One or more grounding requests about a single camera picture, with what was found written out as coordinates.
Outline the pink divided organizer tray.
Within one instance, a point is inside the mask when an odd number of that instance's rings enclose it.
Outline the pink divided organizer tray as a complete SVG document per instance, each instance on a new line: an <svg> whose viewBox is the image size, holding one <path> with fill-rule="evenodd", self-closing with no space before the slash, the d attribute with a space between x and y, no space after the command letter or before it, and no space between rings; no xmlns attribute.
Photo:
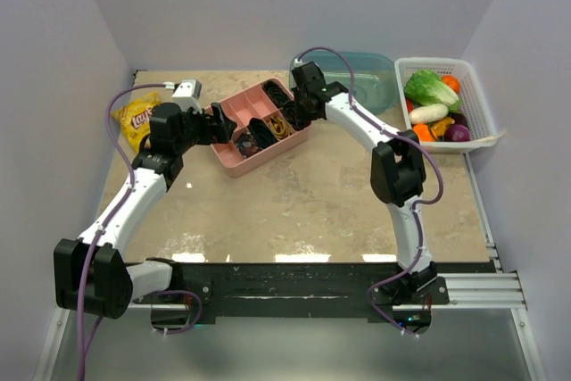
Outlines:
<svg viewBox="0 0 571 381"><path fill-rule="evenodd" d="M246 131L249 132L248 124L252 117L260 118L264 120L266 124L268 118L271 116L278 115L284 118L280 111L281 108L278 109L262 90L262 84L268 80L258 83L252 87L248 87L220 102L224 113L231 120L236 122L237 127L229 143L213 144L211 148L216 154L225 172L232 178L238 178L246 172L261 166L263 163L268 162L280 154L303 143L310 136L310 129L308 127L303 130L294 130L289 124L293 131L291 136L281 141L277 141L272 146L263 149L261 152L248 159L242 158L234 145L234 141L240 134ZM283 82L279 79L273 80L275 80L286 91L291 100L294 99L293 95L286 88Z"/></svg>

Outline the dark brown patterned tie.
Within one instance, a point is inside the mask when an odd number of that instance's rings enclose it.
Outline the dark brown patterned tie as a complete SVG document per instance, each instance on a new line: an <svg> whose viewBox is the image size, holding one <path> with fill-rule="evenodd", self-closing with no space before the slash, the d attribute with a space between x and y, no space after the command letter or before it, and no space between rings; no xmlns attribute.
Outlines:
<svg viewBox="0 0 571 381"><path fill-rule="evenodd" d="M280 109L282 115L284 116L285 120L291 125L294 130L299 129L299 123L296 119L295 114L295 104L294 101L289 101L285 103L282 108Z"/></svg>

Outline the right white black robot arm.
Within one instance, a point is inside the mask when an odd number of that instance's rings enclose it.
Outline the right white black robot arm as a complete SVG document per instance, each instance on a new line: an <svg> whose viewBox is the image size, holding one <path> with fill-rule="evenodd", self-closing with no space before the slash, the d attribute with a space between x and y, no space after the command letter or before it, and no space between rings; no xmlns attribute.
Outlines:
<svg viewBox="0 0 571 381"><path fill-rule="evenodd" d="M416 134L400 132L367 112L341 83L326 82L315 62L291 70L295 118L302 125L330 120L371 155L370 185L385 203L397 243L398 273L375 283L373 290L392 291L409 303L419 302L437 277L427 250L420 207L443 197L443 178Z"/></svg>

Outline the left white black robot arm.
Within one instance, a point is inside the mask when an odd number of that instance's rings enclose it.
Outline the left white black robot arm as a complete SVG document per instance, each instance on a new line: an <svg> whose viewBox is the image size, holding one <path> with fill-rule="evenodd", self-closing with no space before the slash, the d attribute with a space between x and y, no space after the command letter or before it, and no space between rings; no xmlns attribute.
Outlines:
<svg viewBox="0 0 571 381"><path fill-rule="evenodd" d="M185 292L173 263L128 265L122 254L146 214L170 190L184 153L195 145L229 142L237 124L219 103L208 110L158 104L149 124L119 193L77 239L63 239L54 248L55 298L61 308L118 319L136 299L156 294L176 302Z"/></svg>

